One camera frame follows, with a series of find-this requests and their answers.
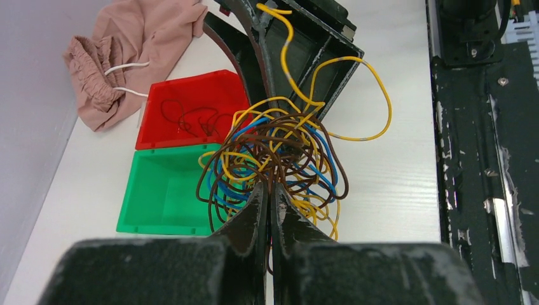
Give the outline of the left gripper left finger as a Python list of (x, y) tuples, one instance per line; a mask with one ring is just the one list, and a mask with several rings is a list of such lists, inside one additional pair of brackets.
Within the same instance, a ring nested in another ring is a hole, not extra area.
[(40, 304), (264, 304), (268, 187), (205, 238), (79, 241)]

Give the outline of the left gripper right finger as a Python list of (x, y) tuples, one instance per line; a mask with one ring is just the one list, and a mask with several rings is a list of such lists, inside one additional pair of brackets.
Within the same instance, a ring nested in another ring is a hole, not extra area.
[(339, 243), (270, 195), (276, 304), (482, 304), (469, 268), (441, 243)]

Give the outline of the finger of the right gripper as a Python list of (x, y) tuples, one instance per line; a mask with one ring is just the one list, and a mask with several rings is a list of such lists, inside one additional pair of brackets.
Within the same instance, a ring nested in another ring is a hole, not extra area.
[(251, 104), (268, 98), (263, 76), (250, 39), (211, 12), (204, 18), (203, 31), (226, 54), (242, 80)]
[[(281, 66), (280, 54), (288, 36), (286, 25), (258, 9), (258, 1), (236, 1), (235, 15), (245, 29), (254, 49), (258, 77), (245, 76), (246, 81), (258, 80), (262, 98), (283, 96), (296, 106), (306, 103), (294, 92)], [(337, 1), (263, 1), (269, 8), (290, 10), (286, 16), (294, 30), (287, 50), (287, 67), (292, 79), (314, 101), (325, 102), (318, 114), (324, 119), (339, 94), (358, 67), (354, 61), (343, 61), (315, 69), (327, 60), (339, 57), (364, 56), (353, 42), (356, 26), (348, 18), (348, 10)]]

